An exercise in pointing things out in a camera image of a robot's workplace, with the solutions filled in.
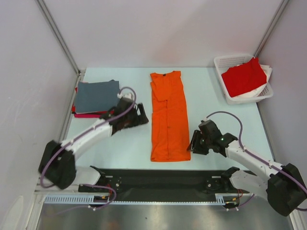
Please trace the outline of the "orange t-shirt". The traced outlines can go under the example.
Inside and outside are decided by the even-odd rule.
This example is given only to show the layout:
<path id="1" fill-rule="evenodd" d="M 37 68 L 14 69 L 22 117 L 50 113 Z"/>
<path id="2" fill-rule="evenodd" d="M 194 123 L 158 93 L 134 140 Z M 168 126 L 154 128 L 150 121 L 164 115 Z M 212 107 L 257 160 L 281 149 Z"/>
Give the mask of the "orange t-shirt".
<path id="1" fill-rule="evenodd" d="M 151 73 L 153 162 L 191 160 L 187 103 L 180 71 Z"/>

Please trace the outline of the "right aluminium corner post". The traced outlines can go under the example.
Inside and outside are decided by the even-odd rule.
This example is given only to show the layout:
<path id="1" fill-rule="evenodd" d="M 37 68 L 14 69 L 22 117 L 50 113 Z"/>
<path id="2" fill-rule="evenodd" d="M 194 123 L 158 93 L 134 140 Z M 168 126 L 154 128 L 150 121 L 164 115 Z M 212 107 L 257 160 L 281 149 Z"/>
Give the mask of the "right aluminium corner post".
<path id="1" fill-rule="evenodd" d="M 276 26 L 278 25 L 279 21 L 281 20 L 283 14 L 285 13 L 287 7 L 290 5 L 291 2 L 292 2 L 291 0 L 282 0 L 280 2 L 280 4 L 279 4 L 276 12 L 274 13 L 273 18 L 270 21 L 262 39 L 260 40 L 260 43 L 259 43 L 256 51 L 253 54 L 254 57 L 258 57 L 261 54 L 262 50 L 266 46 L 269 38 L 273 34 Z"/>

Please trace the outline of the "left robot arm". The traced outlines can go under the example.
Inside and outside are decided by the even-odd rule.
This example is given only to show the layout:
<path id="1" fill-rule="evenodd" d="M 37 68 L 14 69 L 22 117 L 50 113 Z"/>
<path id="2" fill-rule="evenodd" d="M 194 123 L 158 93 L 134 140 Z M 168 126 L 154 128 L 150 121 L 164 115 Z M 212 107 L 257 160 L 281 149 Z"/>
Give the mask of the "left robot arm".
<path id="1" fill-rule="evenodd" d="M 102 191 L 106 180 L 93 168 L 78 168 L 76 161 L 93 145 L 109 138 L 123 129 L 145 125 L 149 122 L 142 103 L 129 98 L 121 98 L 118 104 L 103 113 L 85 131 L 61 143 L 54 140 L 46 144 L 38 172 L 40 186 L 43 188 L 68 188 L 81 171 L 90 173 L 89 186 L 95 191 Z"/>

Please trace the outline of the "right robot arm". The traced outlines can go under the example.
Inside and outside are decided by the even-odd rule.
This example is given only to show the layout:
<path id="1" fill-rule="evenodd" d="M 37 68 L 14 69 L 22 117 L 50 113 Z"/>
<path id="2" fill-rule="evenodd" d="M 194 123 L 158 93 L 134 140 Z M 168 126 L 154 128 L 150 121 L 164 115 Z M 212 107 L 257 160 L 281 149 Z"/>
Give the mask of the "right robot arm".
<path id="1" fill-rule="evenodd" d="M 207 155 L 210 150 L 234 160 L 249 172 L 231 167 L 223 173 L 221 186 L 226 192 L 242 189 L 259 196 L 280 215 L 288 216 L 307 198 L 307 188 L 297 167 L 266 160 L 243 145 L 241 138 L 222 134 L 212 120 L 202 121 L 187 148 Z"/>

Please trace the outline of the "red t-shirt in basket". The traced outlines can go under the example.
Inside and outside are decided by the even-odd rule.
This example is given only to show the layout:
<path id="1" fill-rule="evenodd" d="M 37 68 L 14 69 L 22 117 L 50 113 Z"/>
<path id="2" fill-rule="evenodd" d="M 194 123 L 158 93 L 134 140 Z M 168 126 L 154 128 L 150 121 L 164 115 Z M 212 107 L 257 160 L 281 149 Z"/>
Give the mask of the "red t-shirt in basket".
<path id="1" fill-rule="evenodd" d="M 258 58 L 229 68 L 222 79 L 230 97 L 236 97 L 257 89 L 267 83 L 267 75 L 261 68 Z"/>

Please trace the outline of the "aluminium corner post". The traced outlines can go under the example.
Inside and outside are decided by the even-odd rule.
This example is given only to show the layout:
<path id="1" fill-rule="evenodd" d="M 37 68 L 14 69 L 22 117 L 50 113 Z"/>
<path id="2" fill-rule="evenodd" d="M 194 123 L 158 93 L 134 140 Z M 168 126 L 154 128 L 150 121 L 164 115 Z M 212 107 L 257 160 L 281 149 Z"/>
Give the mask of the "aluminium corner post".
<path id="1" fill-rule="evenodd" d="M 279 4 L 276 12 L 274 13 L 273 18 L 270 21 L 262 39 L 260 40 L 260 43 L 259 43 L 256 51 L 253 54 L 254 57 L 258 57 L 261 54 L 262 50 L 266 46 L 269 38 L 273 34 L 276 26 L 278 25 L 279 21 L 281 20 L 283 14 L 285 13 L 287 7 L 290 5 L 291 2 L 292 2 L 291 0 L 282 0 L 280 2 L 280 4 Z"/>
<path id="2" fill-rule="evenodd" d="M 55 36 L 55 39 L 57 40 L 60 48 L 62 49 L 66 59 L 68 60 L 70 66 L 72 67 L 73 71 L 75 72 L 75 74 L 77 76 L 79 76 L 80 74 L 80 69 L 77 66 L 77 63 L 50 11 L 50 9 L 48 8 L 46 2 L 44 0 L 35 0 L 36 4 L 38 5 L 38 8 L 40 9 L 43 17 L 45 18 L 48 26 L 50 27 L 53 35 Z"/>

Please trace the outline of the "magenta folded t-shirt in stack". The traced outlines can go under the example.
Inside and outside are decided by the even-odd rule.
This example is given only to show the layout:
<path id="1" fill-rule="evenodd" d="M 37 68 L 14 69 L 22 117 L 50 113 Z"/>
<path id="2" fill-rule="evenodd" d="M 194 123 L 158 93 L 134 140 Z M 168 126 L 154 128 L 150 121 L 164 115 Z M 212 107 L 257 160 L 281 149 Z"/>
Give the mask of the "magenta folded t-shirt in stack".
<path id="1" fill-rule="evenodd" d="M 73 113 L 75 118 L 99 118 L 101 113 L 86 113 L 86 114 L 77 114 Z"/>

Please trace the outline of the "left aluminium corner post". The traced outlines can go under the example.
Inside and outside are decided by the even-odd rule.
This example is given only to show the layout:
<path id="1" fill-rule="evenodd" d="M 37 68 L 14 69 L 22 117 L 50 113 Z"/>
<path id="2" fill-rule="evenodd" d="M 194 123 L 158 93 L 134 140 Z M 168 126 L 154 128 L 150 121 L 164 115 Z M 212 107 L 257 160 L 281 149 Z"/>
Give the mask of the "left aluminium corner post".
<path id="1" fill-rule="evenodd" d="M 70 66 L 72 67 L 73 71 L 75 72 L 75 74 L 77 76 L 79 76 L 80 74 L 80 69 L 77 66 L 77 63 L 50 11 L 50 9 L 48 8 L 46 2 L 44 0 L 35 0 L 36 4 L 38 5 L 38 8 L 40 9 L 43 17 L 45 18 L 48 26 L 50 27 L 53 35 L 55 36 L 55 39 L 57 40 L 60 48 L 62 49 L 66 59 L 68 60 Z"/>

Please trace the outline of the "white plastic basket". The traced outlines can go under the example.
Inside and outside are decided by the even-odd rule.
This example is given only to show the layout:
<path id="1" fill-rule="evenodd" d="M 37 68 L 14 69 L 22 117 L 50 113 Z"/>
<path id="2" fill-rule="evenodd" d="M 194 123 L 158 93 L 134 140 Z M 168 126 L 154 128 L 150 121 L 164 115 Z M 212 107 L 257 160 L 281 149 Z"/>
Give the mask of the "white plastic basket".
<path id="1" fill-rule="evenodd" d="M 226 55 L 215 57 L 213 62 L 228 104 L 257 103 L 273 96 L 269 84 L 272 68 L 260 64 L 257 57 Z"/>

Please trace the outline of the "white cloth in basket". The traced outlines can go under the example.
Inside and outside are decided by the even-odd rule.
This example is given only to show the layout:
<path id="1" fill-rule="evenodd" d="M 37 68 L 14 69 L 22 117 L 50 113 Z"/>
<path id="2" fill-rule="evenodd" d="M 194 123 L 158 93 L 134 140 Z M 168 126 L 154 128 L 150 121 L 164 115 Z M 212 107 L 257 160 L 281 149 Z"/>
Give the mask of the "white cloth in basket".
<path id="1" fill-rule="evenodd" d="M 266 86 L 268 77 L 261 65 L 254 60 L 230 69 L 228 93 L 232 98 L 250 98 L 257 96 Z"/>

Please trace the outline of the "aluminium frame rail front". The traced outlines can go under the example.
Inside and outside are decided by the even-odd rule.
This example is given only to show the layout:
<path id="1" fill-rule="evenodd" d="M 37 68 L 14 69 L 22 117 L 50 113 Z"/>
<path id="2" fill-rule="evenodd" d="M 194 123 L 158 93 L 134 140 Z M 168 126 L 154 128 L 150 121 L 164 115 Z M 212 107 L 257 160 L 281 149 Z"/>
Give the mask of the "aluminium frame rail front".
<path id="1" fill-rule="evenodd" d="M 269 184 L 273 182 L 271 177 L 264 181 L 261 178 L 236 171 L 232 175 L 223 173 L 220 176 L 194 175 L 194 176 L 167 176 L 154 177 L 150 175 L 99 175 L 88 173 L 76 175 L 75 179 L 68 176 L 61 177 L 57 182 L 43 179 L 37 186 L 42 191 L 71 191 L 79 193 L 104 193 L 107 185 L 110 185 L 117 193 L 123 193 L 131 188 L 140 189 L 195 189 L 207 194 L 234 193 L 237 189 L 254 193 L 258 196 L 266 196 Z"/>

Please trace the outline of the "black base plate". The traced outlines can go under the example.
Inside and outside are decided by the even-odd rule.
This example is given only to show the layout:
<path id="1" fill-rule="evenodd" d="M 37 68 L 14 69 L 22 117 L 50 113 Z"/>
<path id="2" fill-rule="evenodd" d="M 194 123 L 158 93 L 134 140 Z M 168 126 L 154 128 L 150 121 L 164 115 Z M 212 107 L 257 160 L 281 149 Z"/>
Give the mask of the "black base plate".
<path id="1" fill-rule="evenodd" d="M 127 170 L 99 169 L 102 177 L 96 188 L 80 185 L 81 193 L 108 192 L 113 188 L 116 201 L 124 202 L 207 202 L 215 194 L 243 195 L 226 178 L 224 170 Z"/>

